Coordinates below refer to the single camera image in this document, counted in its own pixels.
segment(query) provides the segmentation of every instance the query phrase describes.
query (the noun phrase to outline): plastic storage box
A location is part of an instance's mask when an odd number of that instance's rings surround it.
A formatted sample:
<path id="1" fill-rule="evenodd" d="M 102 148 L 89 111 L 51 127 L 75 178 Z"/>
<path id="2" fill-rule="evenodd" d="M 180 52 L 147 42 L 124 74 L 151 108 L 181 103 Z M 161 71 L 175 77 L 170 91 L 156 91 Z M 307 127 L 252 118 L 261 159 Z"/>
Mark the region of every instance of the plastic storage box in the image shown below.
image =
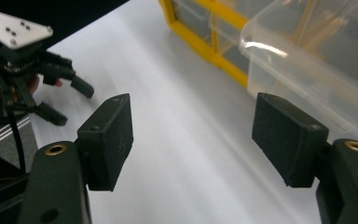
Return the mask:
<path id="1" fill-rule="evenodd" d="M 241 32 L 248 91 L 291 101 L 330 129 L 358 140 L 358 0 L 277 0 Z"/>
<path id="2" fill-rule="evenodd" d="M 273 0 L 159 0 L 170 27 L 205 60 L 244 87 L 249 62 L 239 51 L 243 25 Z"/>

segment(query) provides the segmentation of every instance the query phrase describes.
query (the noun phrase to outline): black mechanical part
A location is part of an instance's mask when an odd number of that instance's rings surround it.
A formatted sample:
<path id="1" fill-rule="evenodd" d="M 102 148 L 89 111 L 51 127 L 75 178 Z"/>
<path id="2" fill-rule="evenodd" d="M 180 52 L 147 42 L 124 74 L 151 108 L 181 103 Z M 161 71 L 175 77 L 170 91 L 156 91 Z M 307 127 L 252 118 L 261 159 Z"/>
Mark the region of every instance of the black mechanical part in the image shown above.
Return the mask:
<path id="1" fill-rule="evenodd" d="M 77 147 L 57 142 L 34 157 L 19 223 L 91 223 Z"/>
<path id="2" fill-rule="evenodd" d="M 328 129 L 284 99 L 257 95 L 252 138 L 262 148 L 287 186 L 308 188 L 315 151 L 326 144 Z"/>
<path id="3" fill-rule="evenodd" d="M 91 223 L 86 185 L 113 190 L 131 150 L 130 96 L 106 100 L 77 132 L 40 148 L 29 177 L 0 186 L 0 223 Z"/>
<path id="4" fill-rule="evenodd" d="M 257 95 L 253 138 L 285 183 L 310 187 L 318 177 L 322 223 L 358 223 L 358 141 L 338 139 L 330 146 L 327 135 L 321 123 L 283 98 Z"/>
<path id="5" fill-rule="evenodd" d="M 21 49 L 9 49 L 0 43 L 0 97 L 7 111 L 35 112 L 47 121 L 64 125 L 66 117 L 50 106 L 36 105 L 27 83 L 37 75 L 43 82 L 55 85 L 60 78 L 71 80 L 71 86 L 91 98 L 94 89 L 76 76 L 72 62 L 59 55 L 41 49 L 41 42 Z"/>
<path id="6" fill-rule="evenodd" d="M 28 175 L 0 185 L 0 224 L 17 223 Z"/>
<path id="7" fill-rule="evenodd" d="M 132 147 L 130 96 L 106 100 L 77 130 L 82 157 L 88 163 L 90 190 L 113 190 Z"/>
<path id="8" fill-rule="evenodd" d="M 60 112 L 54 110 L 51 106 L 41 103 L 34 111 L 40 118 L 45 119 L 55 125 L 63 126 L 68 118 Z"/>

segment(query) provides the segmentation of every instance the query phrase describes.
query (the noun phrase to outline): metal bolt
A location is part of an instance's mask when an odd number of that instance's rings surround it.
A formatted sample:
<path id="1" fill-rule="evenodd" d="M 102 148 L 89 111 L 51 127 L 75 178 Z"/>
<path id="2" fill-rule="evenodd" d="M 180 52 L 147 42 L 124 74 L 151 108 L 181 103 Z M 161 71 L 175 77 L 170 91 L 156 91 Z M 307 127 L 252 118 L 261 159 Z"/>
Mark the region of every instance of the metal bolt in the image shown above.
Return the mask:
<path id="1" fill-rule="evenodd" d="M 352 140 L 346 141 L 345 146 L 358 152 L 358 142 L 356 141 L 352 141 Z"/>

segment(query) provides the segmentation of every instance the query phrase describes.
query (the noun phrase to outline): yellow storage organizer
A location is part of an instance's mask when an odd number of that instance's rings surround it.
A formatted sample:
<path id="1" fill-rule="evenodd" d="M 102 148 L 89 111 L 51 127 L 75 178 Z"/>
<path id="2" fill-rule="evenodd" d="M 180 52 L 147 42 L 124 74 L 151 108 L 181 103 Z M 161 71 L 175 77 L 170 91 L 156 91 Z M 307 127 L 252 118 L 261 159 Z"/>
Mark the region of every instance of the yellow storage organizer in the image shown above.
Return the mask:
<path id="1" fill-rule="evenodd" d="M 249 61 L 238 49 L 241 29 L 273 0 L 159 0 L 170 27 L 206 61 L 247 86 Z"/>

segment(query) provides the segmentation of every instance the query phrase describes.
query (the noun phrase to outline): finger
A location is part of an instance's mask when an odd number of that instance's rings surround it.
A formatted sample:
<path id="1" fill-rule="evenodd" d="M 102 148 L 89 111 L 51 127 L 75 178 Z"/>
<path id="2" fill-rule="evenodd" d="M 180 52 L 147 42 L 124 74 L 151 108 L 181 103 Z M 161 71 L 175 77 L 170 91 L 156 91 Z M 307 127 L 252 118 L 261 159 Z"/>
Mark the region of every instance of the finger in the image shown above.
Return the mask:
<path id="1" fill-rule="evenodd" d="M 39 76 L 31 77 L 28 81 L 28 89 L 30 90 L 30 93 L 33 94 L 37 87 L 39 86 Z"/>
<path id="2" fill-rule="evenodd" d="M 60 79 L 57 79 L 56 86 L 58 87 L 62 86 L 62 81 Z"/>

